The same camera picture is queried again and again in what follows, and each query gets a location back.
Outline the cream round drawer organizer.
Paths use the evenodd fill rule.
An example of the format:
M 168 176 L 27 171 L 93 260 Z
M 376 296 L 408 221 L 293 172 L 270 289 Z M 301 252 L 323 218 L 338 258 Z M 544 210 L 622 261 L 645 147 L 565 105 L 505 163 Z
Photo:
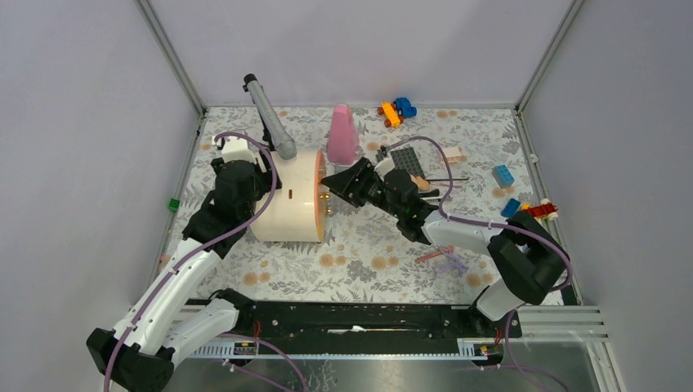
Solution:
M 265 242 L 322 242 L 329 199 L 321 184 L 326 176 L 323 152 L 303 150 L 291 160 L 283 160 L 276 152 L 271 156 L 281 187 L 250 225 L 253 235 Z

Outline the beige makeup sponge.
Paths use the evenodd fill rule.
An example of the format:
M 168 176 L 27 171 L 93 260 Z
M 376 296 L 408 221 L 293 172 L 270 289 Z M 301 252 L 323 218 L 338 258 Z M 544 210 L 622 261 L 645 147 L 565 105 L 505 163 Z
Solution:
M 412 176 L 411 181 L 416 184 L 419 192 L 426 193 L 431 189 L 430 183 L 421 176 Z

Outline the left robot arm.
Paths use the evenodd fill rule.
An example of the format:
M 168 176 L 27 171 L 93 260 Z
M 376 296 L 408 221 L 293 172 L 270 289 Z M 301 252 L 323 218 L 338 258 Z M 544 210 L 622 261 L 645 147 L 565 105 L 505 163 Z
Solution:
M 212 300 L 192 318 L 174 323 L 201 280 L 223 260 L 281 187 L 277 155 L 234 132 L 217 138 L 222 156 L 212 161 L 215 185 L 189 219 L 168 264 L 141 299 L 111 329 L 95 329 L 87 348 L 103 389 L 161 391 L 178 366 L 213 337 L 242 336 L 253 327 L 252 311 Z

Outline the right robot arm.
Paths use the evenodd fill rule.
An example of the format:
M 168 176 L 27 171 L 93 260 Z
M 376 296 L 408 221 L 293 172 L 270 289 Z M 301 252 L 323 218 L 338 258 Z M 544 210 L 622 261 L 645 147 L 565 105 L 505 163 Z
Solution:
M 423 200 L 404 169 L 361 158 L 321 181 L 353 207 L 371 204 L 396 218 L 396 227 L 414 243 L 459 247 L 489 256 L 500 274 L 473 302 L 471 330 L 489 336 L 501 318 L 521 305 L 540 305 L 570 271 L 570 259 L 535 218 L 517 212 L 503 222 L 452 216 Z

